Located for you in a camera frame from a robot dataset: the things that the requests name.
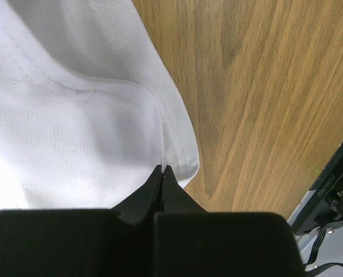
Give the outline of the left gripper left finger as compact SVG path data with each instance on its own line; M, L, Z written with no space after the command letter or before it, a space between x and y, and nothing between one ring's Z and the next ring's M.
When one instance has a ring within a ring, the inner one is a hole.
M0 210L0 276L150 276L161 180L111 209Z

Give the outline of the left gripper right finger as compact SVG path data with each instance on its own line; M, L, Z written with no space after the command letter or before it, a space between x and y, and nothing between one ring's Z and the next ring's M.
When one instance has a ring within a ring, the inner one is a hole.
M286 220L270 212L206 212L171 166L154 216L154 276L305 276Z

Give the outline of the white t shirt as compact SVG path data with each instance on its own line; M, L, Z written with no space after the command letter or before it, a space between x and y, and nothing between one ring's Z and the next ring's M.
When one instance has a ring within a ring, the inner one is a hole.
M0 1L0 209L111 208L199 170L183 99L132 1Z

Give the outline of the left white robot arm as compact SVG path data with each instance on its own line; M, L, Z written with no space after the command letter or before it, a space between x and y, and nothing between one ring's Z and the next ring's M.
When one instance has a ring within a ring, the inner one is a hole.
M171 167L111 209L0 211L0 276L317 276L295 237L343 226L343 142L293 223L267 212L209 213Z

